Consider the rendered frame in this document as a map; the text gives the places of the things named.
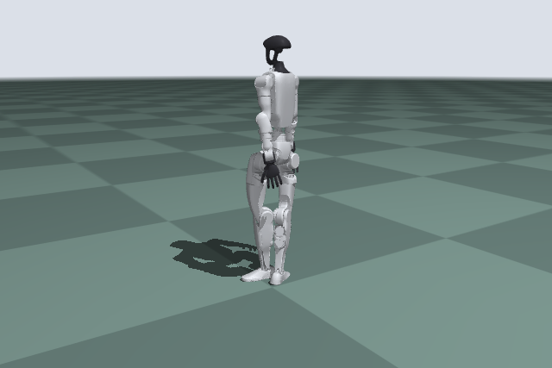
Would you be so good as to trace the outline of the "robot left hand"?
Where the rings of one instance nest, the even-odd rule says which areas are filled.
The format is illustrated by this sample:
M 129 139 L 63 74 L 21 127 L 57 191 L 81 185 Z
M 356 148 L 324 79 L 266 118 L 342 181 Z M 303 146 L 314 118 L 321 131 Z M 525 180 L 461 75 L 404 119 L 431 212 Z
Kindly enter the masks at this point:
M 267 177 L 267 188 L 268 188 L 268 189 L 270 188 L 269 178 L 271 179 L 271 184 L 272 184 L 273 189 L 274 189 L 273 178 L 274 178 L 274 180 L 275 180 L 276 186 L 279 187 L 278 180 L 277 180 L 277 177 L 276 177 L 277 175 L 278 175 L 280 184 L 282 184 L 282 180 L 281 180 L 281 177 L 280 177 L 280 175 L 279 175 L 279 169 L 278 169 L 278 167 L 274 164 L 274 163 L 276 162 L 274 152 L 273 152 L 273 158 L 274 158 L 274 160 L 272 160 L 272 161 L 266 161 L 266 160 L 265 160 L 265 155 L 264 155 L 264 153 L 263 153 L 263 160 L 264 160 L 264 164 L 265 164 L 266 166 L 265 166 L 265 168 L 264 168 L 265 171 L 263 172 L 260 181 L 263 183 L 263 182 L 264 182 L 264 177 L 266 176 L 266 177 Z

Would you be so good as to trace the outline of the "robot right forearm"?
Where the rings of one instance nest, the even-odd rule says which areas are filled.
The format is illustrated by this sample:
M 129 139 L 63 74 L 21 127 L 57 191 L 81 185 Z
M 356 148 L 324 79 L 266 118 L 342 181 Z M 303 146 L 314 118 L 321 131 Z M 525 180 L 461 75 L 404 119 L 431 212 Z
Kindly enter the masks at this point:
M 294 142 L 294 134 L 295 134 L 295 127 L 298 123 L 298 116 L 295 119 L 292 119 L 292 125 L 290 127 L 285 128 L 285 141 L 291 142 L 291 148 L 293 149 L 293 142 Z

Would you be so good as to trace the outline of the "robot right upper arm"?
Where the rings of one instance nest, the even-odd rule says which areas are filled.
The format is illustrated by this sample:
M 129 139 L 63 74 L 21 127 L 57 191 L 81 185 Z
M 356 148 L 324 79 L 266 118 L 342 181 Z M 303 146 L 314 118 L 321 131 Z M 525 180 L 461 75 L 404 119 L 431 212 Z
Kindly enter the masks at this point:
M 293 119 L 295 119 L 298 115 L 298 85 L 299 85 L 298 76 L 294 75 L 294 77 L 296 79 L 296 93 L 295 93 L 295 110 L 294 110 Z

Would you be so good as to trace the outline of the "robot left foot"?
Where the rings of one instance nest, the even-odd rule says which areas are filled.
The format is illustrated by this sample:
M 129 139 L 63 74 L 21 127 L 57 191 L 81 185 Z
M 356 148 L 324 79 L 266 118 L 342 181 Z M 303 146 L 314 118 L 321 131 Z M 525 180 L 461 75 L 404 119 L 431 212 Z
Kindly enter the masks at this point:
M 261 281 L 262 279 L 271 278 L 272 274 L 274 273 L 274 270 L 275 270 L 275 267 L 273 266 L 270 266 L 269 271 L 262 271 L 262 269 L 259 267 L 256 270 L 241 276 L 241 280 L 244 282 L 253 282 L 253 281 Z

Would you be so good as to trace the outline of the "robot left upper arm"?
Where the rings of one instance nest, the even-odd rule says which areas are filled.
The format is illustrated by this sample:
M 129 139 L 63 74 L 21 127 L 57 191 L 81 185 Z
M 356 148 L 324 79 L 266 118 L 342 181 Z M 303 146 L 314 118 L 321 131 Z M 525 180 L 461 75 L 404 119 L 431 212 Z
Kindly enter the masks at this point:
M 273 75 L 267 74 L 257 77 L 254 81 L 254 86 L 257 91 L 258 104 L 261 108 L 260 114 L 266 114 L 269 121 L 271 121 L 271 89 L 273 87 Z M 255 122 L 258 125 L 256 118 Z

